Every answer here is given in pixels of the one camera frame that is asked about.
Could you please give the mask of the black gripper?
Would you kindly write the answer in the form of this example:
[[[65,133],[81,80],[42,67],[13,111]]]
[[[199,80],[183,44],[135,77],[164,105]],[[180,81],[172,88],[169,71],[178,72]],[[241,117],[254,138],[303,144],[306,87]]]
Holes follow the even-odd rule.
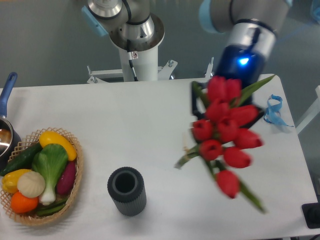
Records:
[[[266,58],[257,51],[243,45],[229,45],[222,53],[221,59],[215,69],[215,75],[226,79],[240,79],[243,88],[248,87],[258,81],[265,66]],[[202,120],[205,114],[198,108],[201,101],[206,110],[209,105],[207,95],[204,93],[204,83],[192,81],[191,90],[191,113],[197,120]],[[244,124],[241,128],[250,129],[265,114],[265,109],[255,103],[254,96],[251,95],[241,105],[253,105],[258,111],[254,120]]]

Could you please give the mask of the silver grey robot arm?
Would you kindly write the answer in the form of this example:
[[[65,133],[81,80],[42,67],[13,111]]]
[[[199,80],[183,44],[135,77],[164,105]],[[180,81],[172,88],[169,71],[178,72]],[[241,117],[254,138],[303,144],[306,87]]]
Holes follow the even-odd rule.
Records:
[[[252,102],[291,5],[290,0],[205,0],[199,8],[203,29],[230,32],[214,74],[241,80],[243,105]],[[165,28],[151,13],[149,1],[90,0],[81,12],[97,35],[109,35],[118,48],[124,81],[157,81],[171,75],[168,67],[158,66]]]

